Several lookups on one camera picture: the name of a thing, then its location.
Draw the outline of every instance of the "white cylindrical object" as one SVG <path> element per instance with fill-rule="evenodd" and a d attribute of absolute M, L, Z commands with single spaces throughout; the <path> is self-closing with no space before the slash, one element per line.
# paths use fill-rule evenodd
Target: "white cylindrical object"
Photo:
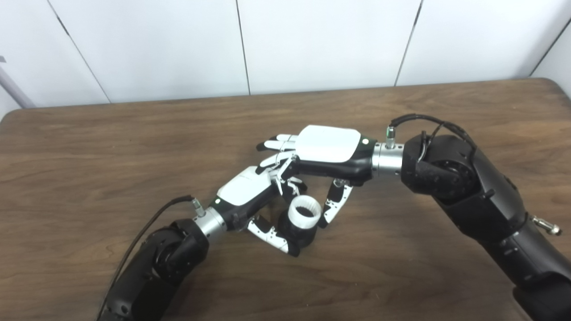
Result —
<path fill-rule="evenodd" d="M 311 217 L 307 217 L 299 212 L 298 207 L 306 208 L 311 212 Z M 296 196 L 289 205 L 289 210 L 287 213 L 289 221 L 296 227 L 303 230 L 312 228 L 317 224 L 317 221 L 321 217 L 321 205 L 319 202 L 308 195 Z"/>

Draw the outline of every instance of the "wooden table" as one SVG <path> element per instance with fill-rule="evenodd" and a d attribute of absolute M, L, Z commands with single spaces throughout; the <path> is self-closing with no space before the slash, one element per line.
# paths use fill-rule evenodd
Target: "wooden table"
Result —
<path fill-rule="evenodd" d="M 307 124 L 383 137 L 426 113 L 465 128 L 527 209 L 571 228 L 571 104 L 545 79 L 18 110 L 0 125 L 0 319 L 91 320 L 165 202 L 218 187 Z M 433 124 L 399 127 L 400 142 Z M 329 179 L 304 177 L 324 200 Z M 278 199 L 263 211 L 275 216 Z M 154 228 L 193 215 L 174 207 Z M 571 257 L 571 233 L 549 238 Z M 229 233 L 164 320 L 522 320 L 512 285 L 431 198 L 374 180 L 292 258 Z"/>

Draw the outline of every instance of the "robotic hand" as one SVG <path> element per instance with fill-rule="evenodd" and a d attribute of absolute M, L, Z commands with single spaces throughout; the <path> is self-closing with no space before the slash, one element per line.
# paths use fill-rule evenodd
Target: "robotic hand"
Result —
<path fill-rule="evenodd" d="M 276 196 L 282 194 L 286 200 L 293 200 L 307 188 L 295 177 L 278 180 L 277 173 L 271 168 L 256 172 L 256 167 L 251 166 L 222 186 L 206 209 L 191 196 L 174 199 L 161 208 L 127 250 L 96 320 L 160 320 L 183 279 L 206 258 L 209 245 L 226 231 L 248 228 L 282 251 L 297 256 L 299 246 L 295 240 L 285 239 L 273 227 L 266 228 L 269 223 L 263 218 L 254 218 Z M 288 192 L 278 188 L 282 182 L 288 186 Z M 311 208 L 307 200 L 303 202 L 303 197 L 308 196 L 300 197 L 302 202 L 296 200 L 296 207 L 309 207 L 319 218 L 320 209 Z M 119 277 L 129 252 L 156 217 L 168 206 L 185 201 L 192 202 L 196 217 L 176 220 L 151 233 Z"/>
<path fill-rule="evenodd" d="M 280 134 L 258 144 L 258 151 L 278 153 L 263 160 L 257 171 L 275 168 L 280 192 L 289 190 L 286 181 L 296 174 L 333 178 L 318 222 L 325 228 L 343 207 L 353 186 L 362 186 L 375 171 L 399 173 L 403 145 L 381 155 L 384 145 L 354 129 L 309 125 L 299 135 Z"/>

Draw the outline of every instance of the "robot finger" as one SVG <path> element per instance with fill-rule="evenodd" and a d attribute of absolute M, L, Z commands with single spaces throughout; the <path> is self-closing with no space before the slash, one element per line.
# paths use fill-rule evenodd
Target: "robot finger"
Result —
<path fill-rule="evenodd" d="M 323 207 L 323 214 L 319 218 L 317 225 L 321 228 L 326 228 L 329 223 L 335 218 L 339 210 L 345 205 L 347 198 L 351 194 L 353 186 L 344 179 L 334 179 L 327 193 L 327 200 Z"/>
<path fill-rule="evenodd" d="M 291 158 L 294 155 L 294 151 L 286 151 L 283 153 L 277 153 L 272 155 L 266 159 L 264 159 L 260 165 L 256 168 L 256 173 L 260 174 L 267 168 L 274 168 L 278 167 L 283 164 L 287 159 Z"/>
<path fill-rule="evenodd" d="M 280 232 L 276 232 L 276 228 L 261 216 L 250 221 L 248 231 L 284 253 L 294 257 L 299 256 L 299 247 L 286 240 Z"/>
<path fill-rule="evenodd" d="M 295 149 L 295 141 L 297 140 L 297 135 L 287 135 L 287 134 L 279 134 L 275 137 L 270 138 L 269 140 L 259 143 L 256 146 L 258 151 L 264 150 L 279 150 L 279 151 L 288 151 Z"/>
<path fill-rule="evenodd" d="M 299 190 L 301 190 L 301 191 L 307 191 L 307 185 L 305 185 L 305 183 L 304 183 L 301 179 L 299 179 L 299 178 L 297 178 L 297 177 L 291 177 L 291 178 L 289 179 L 289 181 L 290 181 L 292 184 L 294 184 L 295 186 L 297 186 L 297 187 L 299 188 Z"/>

